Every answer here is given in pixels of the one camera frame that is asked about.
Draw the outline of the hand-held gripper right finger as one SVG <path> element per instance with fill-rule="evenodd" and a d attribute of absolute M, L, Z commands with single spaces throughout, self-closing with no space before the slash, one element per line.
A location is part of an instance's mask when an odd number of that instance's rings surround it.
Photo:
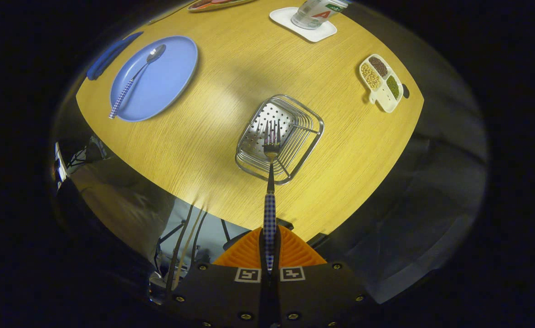
<path fill-rule="evenodd" d="M 358 328 L 372 297 L 350 266 L 327 262 L 303 239 L 278 226 L 273 322 L 279 328 Z"/>

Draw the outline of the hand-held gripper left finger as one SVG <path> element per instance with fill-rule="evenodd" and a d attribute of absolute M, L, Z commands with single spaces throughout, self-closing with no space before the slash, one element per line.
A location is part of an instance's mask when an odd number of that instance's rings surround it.
<path fill-rule="evenodd" d="M 269 280 L 262 238 L 262 228 L 252 230 L 218 264 L 195 264 L 167 292 L 165 312 L 179 328 L 262 326 L 262 292 Z"/>

